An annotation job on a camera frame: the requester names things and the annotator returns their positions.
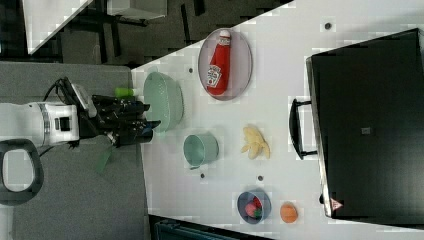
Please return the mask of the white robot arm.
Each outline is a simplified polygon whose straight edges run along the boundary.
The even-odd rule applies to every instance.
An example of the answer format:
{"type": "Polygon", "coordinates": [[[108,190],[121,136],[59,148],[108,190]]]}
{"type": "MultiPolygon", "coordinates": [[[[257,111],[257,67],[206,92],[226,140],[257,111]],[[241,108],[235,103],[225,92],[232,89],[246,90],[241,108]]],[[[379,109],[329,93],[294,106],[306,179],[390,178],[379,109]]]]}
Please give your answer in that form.
{"type": "Polygon", "coordinates": [[[148,104],[133,98],[94,95],[85,107],[81,102],[31,102],[1,105],[1,159],[22,153],[29,157],[32,180],[23,190],[1,185],[1,203],[17,206],[33,199],[44,181],[40,161],[42,147],[68,144],[76,147],[82,139],[105,136],[111,145],[119,148],[147,143],[161,122],[149,121],[144,113],[148,104]]]}

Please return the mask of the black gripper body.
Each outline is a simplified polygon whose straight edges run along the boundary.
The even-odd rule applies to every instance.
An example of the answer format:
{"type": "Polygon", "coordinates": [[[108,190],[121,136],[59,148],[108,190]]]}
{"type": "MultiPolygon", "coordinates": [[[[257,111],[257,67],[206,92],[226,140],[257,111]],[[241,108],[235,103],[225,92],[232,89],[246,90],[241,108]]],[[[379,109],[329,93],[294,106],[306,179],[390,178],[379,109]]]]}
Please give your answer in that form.
{"type": "Polygon", "coordinates": [[[97,109],[93,118],[81,111],[79,115],[79,137],[81,139],[94,138],[99,135],[108,136],[116,147],[145,143],[147,132],[126,132],[124,124],[129,121],[147,121],[140,112],[123,112],[122,104],[138,101],[134,97],[117,98],[102,95],[93,95],[92,100],[97,109]]]}

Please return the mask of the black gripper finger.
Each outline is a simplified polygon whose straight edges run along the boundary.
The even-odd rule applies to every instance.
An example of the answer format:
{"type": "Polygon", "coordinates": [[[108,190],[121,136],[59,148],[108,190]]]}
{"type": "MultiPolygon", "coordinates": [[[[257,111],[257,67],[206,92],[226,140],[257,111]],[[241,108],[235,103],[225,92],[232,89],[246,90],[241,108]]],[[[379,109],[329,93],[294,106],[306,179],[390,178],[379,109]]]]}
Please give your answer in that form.
{"type": "Polygon", "coordinates": [[[129,121],[124,124],[124,130],[126,132],[134,131],[134,132],[148,132],[152,131],[156,127],[161,124],[160,120],[155,121],[129,121]]]}
{"type": "Polygon", "coordinates": [[[140,101],[126,102],[122,104],[123,112],[140,112],[143,113],[150,109],[149,104],[144,104],[140,101]]]}

